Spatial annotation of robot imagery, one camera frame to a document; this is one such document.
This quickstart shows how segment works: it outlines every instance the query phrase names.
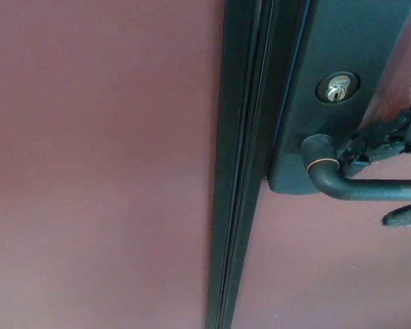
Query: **door handle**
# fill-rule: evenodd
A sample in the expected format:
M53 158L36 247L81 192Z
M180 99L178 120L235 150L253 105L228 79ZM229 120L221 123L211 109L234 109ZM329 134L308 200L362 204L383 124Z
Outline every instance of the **door handle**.
M373 159L381 160L402 153L411 153L411 111L358 132L339 157L335 140L329 135L315 134L301 144L301 156L313 185L320 192L343 200L411 201L411 180L357 180L348 177L370 165Z

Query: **black lever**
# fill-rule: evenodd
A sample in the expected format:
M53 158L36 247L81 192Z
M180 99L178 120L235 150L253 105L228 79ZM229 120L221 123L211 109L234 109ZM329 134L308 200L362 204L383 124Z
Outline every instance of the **black lever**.
M336 199L411 201L411 180L353 180L346 177L357 172L356 168L349 170L357 162L361 163L357 168L362 168L370 165L372 160L411 153L411 111L407 115L402 113L399 118L377 123L371 129L357 133L340 157L336 155L331 136L315 134L305 139L301 144L301 155L315 187Z
M321 192L343 200L411 201L411 180L352 180L344 177L334 139L317 134L304 140L301 155L312 183Z

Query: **lock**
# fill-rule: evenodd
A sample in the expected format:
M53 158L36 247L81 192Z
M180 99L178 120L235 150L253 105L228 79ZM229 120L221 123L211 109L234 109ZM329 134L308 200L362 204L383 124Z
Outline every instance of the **lock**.
M347 95L350 86L350 78L346 75L338 75L329 81L326 97L332 103L342 101Z
M352 96L358 89L359 79L351 72L328 75L316 87L316 95L325 103L339 103Z

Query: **maroon door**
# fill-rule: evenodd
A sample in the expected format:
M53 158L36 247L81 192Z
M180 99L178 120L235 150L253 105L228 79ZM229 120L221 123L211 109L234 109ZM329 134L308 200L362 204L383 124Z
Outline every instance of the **maroon door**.
M0 328L202 328L223 3L0 0Z
M409 104L411 17L366 120ZM411 156L361 176L411 179ZM411 328L411 230L379 223L402 205L278 195L265 183L232 328Z

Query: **keyhole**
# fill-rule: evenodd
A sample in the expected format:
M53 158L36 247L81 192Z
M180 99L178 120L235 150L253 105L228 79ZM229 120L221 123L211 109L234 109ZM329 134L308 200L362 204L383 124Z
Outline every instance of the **keyhole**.
M326 97L332 103L337 103L344 99L346 92L342 86L333 86L327 91Z

